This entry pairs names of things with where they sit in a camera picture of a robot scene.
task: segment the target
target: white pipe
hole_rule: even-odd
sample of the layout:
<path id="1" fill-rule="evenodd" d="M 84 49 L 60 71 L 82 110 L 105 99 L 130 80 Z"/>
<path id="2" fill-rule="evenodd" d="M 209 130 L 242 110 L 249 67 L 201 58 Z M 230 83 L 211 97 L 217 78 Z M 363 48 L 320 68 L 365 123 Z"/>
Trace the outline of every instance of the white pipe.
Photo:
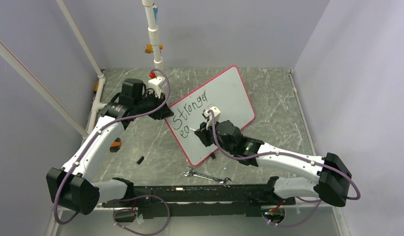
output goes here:
<path id="1" fill-rule="evenodd" d="M 90 112 L 90 118 L 87 126 L 87 132 L 90 134 L 93 129 L 94 125 L 96 124 L 96 116 L 100 109 L 102 109 L 105 104 L 100 102 L 100 98 L 102 97 L 103 85 L 105 84 L 106 79 L 100 78 L 99 84 L 97 85 L 96 95 L 94 96 L 93 104 L 92 104 L 92 111 Z"/>
<path id="2" fill-rule="evenodd" d="M 96 60 L 94 59 L 86 42 L 84 41 L 79 29 L 77 28 L 76 23 L 74 22 L 73 18 L 71 17 L 70 12 L 67 9 L 67 6 L 65 5 L 64 1 L 63 0 L 56 0 L 56 1 L 57 1 L 58 6 L 61 9 L 63 15 L 65 16 L 66 20 L 68 21 L 68 24 L 70 25 L 71 29 L 73 30 L 74 35 L 76 36 L 77 40 L 79 41 L 80 45 L 82 46 L 83 51 L 86 53 L 87 58 L 89 59 L 90 63 L 92 64 L 93 69 L 96 71 L 97 77 L 99 78 L 99 82 L 98 82 L 99 84 L 97 86 L 96 95 L 94 96 L 92 110 L 90 112 L 89 122 L 87 125 L 87 132 L 91 133 L 94 128 L 94 125 L 96 123 L 97 113 L 105 105 L 100 102 L 100 98 L 101 98 L 102 91 L 103 91 L 103 85 L 106 82 L 106 78 L 105 78 L 105 75 L 100 70 L 99 66 L 97 65 Z"/>
<path id="3" fill-rule="evenodd" d="M 154 0 L 142 0 L 145 6 L 145 13 L 148 21 L 148 34 L 150 36 L 150 43 L 153 48 L 154 65 L 157 69 L 164 70 L 164 63 L 160 53 L 160 37 L 158 33 L 158 26 L 155 24 L 155 16 L 153 4 Z"/>
<path id="4" fill-rule="evenodd" d="M 24 78 L 62 117 L 73 126 L 83 137 L 88 134 L 70 113 L 55 99 L 41 82 L 11 53 L 0 41 L 0 55 Z"/>
<path id="5" fill-rule="evenodd" d="M 86 53 L 87 58 L 89 59 L 90 63 L 93 66 L 93 69 L 96 71 L 97 76 L 100 78 L 103 76 L 102 71 L 100 71 L 99 66 L 96 63 L 96 60 L 94 60 L 94 57 L 92 53 L 90 52 L 89 48 L 87 47 L 86 42 L 84 41 L 79 29 L 77 28 L 76 23 L 74 22 L 73 18 L 70 15 L 70 12 L 67 9 L 67 6 L 65 5 L 63 0 L 56 0 L 58 6 L 60 7 L 63 15 L 65 16 L 66 20 L 68 21 L 68 24 L 70 25 L 71 29 L 74 32 L 74 35 L 76 36 L 77 40 L 79 40 L 80 45 L 83 48 L 83 51 Z"/>

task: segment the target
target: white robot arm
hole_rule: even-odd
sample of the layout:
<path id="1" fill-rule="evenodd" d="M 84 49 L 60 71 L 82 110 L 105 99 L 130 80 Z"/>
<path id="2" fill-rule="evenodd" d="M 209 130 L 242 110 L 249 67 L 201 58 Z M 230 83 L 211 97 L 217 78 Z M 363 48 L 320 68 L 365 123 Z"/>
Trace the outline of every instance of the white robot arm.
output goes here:
<path id="1" fill-rule="evenodd" d="M 351 173 L 340 158 L 311 156 L 283 150 L 258 139 L 245 137 L 229 120 L 218 122 L 218 107 L 203 111 L 206 122 L 195 131 L 205 146 L 215 144 L 227 157 L 244 165 L 277 167 L 295 174 L 295 178 L 271 177 L 268 185 L 276 197 L 319 197 L 326 203 L 343 207 L 348 199 Z"/>

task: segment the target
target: metal wrench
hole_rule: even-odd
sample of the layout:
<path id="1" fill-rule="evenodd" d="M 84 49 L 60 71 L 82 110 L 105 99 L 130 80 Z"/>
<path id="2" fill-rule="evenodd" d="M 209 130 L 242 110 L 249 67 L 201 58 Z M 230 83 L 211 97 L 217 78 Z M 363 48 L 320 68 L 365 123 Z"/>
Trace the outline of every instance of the metal wrench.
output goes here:
<path id="1" fill-rule="evenodd" d="M 230 186 L 229 186 L 228 184 L 226 184 L 226 182 L 227 182 L 227 181 L 231 181 L 231 182 L 232 182 L 232 180 L 231 180 L 230 178 L 220 179 L 220 178 L 216 178 L 216 177 L 212 177 L 212 176 L 209 176 L 209 175 L 205 175 L 205 174 L 196 172 L 196 171 L 194 171 L 193 168 L 191 168 L 191 167 L 189 167 L 189 166 L 187 166 L 187 168 L 189 169 L 189 171 L 183 172 L 183 175 L 185 175 L 185 176 L 187 176 L 187 177 L 190 177 L 190 176 L 197 176 L 197 177 L 200 177 L 200 178 L 205 178 L 205 179 L 208 179 L 208 180 L 212 180 L 212 181 L 221 183 L 224 187 L 228 187 L 228 188 L 229 188 Z"/>

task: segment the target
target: black mounting base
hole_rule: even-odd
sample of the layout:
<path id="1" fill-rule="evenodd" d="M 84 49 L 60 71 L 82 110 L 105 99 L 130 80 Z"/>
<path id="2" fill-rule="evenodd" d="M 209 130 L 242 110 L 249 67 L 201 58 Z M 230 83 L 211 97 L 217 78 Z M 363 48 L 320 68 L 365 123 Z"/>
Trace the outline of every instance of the black mounting base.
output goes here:
<path id="1" fill-rule="evenodd" d="M 266 184 L 239 184 L 230 188 L 221 185 L 134 186 L 135 196 L 153 194 L 164 199 L 171 216 L 242 215 L 260 217 L 261 206 L 277 205 L 281 199 L 270 195 Z M 131 207 L 134 201 L 109 201 L 103 207 Z M 283 205 L 294 205 L 294 198 Z M 165 217 L 165 206 L 158 199 L 139 199 L 138 214 L 144 219 Z"/>

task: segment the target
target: orange object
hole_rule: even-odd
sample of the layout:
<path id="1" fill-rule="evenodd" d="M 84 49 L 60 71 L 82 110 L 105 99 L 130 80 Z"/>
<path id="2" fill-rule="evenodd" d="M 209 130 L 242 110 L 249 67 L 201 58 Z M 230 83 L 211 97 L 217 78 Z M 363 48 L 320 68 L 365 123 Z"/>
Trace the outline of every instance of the orange object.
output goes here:
<path id="1" fill-rule="evenodd" d="M 157 75 L 155 75 L 155 72 L 150 72 L 149 75 L 150 75 L 151 79 L 157 77 Z"/>
<path id="2" fill-rule="evenodd" d="M 121 145 L 121 142 L 116 142 L 116 141 L 114 141 L 113 143 L 112 143 L 112 145 L 111 145 L 111 148 L 113 148 L 113 147 L 119 147 Z"/>
<path id="3" fill-rule="evenodd" d="M 151 44 L 147 44 L 144 47 L 144 52 L 145 53 L 152 53 L 153 52 L 153 46 Z"/>

